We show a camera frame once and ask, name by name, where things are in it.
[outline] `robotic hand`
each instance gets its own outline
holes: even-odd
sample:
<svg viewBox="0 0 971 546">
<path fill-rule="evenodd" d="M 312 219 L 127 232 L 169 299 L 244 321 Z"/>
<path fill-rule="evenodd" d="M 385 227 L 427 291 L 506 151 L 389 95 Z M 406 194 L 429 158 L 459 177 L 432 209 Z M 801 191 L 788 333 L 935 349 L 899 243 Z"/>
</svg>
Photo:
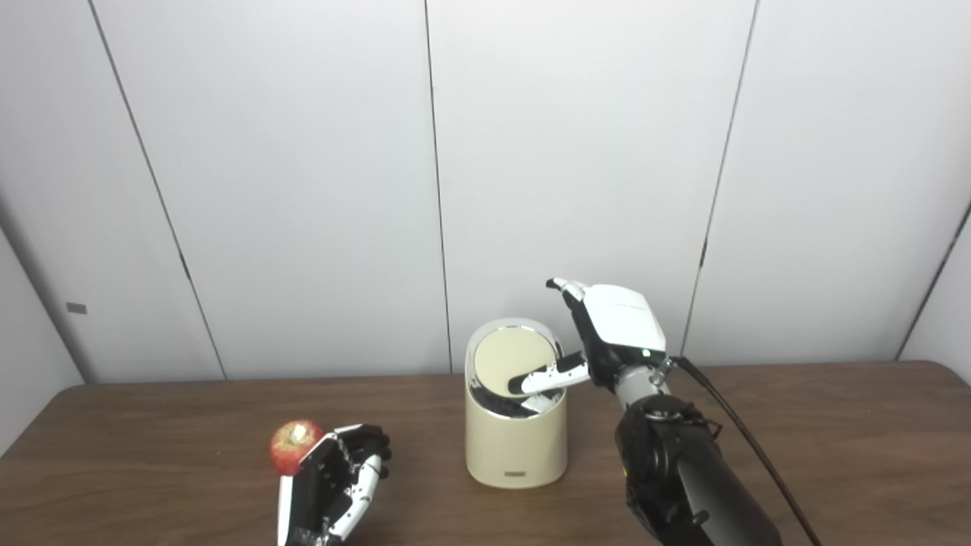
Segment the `robotic hand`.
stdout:
<svg viewBox="0 0 971 546">
<path fill-rule="evenodd" d="M 388 442 L 371 425 L 325 434 L 296 475 L 280 478 L 277 546 L 341 546 L 387 477 Z"/>
<path fill-rule="evenodd" d="M 513 378 L 510 392 L 591 379 L 617 397 L 627 505 L 663 546 L 781 546 L 778 530 L 721 457 L 720 426 L 670 394 L 666 374 L 690 363 L 668 356 L 644 296 L 558 278 L 547 286 L 562 292 L 584 349 Z"/>
</svg>

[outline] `red apple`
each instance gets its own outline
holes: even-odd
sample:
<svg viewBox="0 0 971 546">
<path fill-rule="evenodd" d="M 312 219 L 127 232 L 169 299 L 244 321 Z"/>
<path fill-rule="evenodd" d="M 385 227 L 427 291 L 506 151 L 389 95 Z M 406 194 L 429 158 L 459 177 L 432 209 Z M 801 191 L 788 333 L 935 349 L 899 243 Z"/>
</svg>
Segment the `red apple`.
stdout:
<svg viewBox="0 0 971 546">
<path fill-rule="evenodd" d="M 294 476 L 300 471 L 300 461 L 320 439 L 323 430 L 313 421 L 291 421 L 273 433 L 270 440 L 270 458 L 283 476 Z"/>
</svg>

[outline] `robotic finger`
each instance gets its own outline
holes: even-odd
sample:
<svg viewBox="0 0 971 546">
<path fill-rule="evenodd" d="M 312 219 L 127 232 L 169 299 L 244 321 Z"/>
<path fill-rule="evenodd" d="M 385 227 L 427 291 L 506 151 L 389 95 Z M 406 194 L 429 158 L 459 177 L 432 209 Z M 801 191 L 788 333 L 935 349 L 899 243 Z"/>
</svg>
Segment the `robotic finger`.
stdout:
<svg viewBox="0 0 971 546">
<path fill-rule="evenodd" d="M 553 277 L 547 281 L 548 289 L 556 289 L 563 292 L 563 299 L 566 305 L 573 309 L 573 304 L 583 301 L 587 286 L 578 281 L 567 281 L 559 277 Z"/>
<path fill-rule="evenodd" d="M 543 366 L 510 379 L 508 388 L 513 394 L 534 394 L 577 385 L 589 378 L 586 357 L 583 352 L 577 352 L 560 358 L 551 366 Z"/>
<path fill-rule="evenodd" d="M 296 475 L 280 478 L 278 546 L 343 544 L 387 476 L 388 443 L 382 429 L 370 425 L 325 434 Z"/>
</svg>

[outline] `trash can lid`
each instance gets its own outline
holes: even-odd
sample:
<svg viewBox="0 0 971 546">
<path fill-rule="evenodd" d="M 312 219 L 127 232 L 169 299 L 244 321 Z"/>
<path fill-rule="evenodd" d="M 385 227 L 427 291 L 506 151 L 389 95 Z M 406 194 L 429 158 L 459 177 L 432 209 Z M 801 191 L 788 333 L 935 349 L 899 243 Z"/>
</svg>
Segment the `trash can lid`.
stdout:
<svg viewBox="0 0 971 546">
<path fill-rule="evenodd" d="M 550 341 L 523 327 L 504 327 L 488 334 L 476 348 L 476 376 L 483 387 L 500 396 L 509 392 L 509 380 L 556 361 Z"/>
</svg>

